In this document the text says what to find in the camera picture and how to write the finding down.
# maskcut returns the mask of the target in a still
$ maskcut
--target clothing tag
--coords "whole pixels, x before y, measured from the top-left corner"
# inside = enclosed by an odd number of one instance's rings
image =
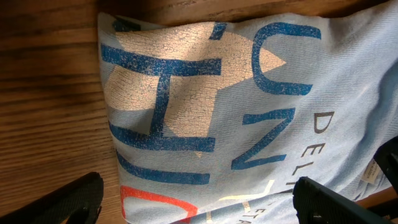
[[[380,173],[380,167],[377,164],[377,162],[372,159],[368,166],[366,167],[365,172],[362,175],[361,180],[368,182],[370,184],[374,184],[374,181],[376,180],[377,175]]]

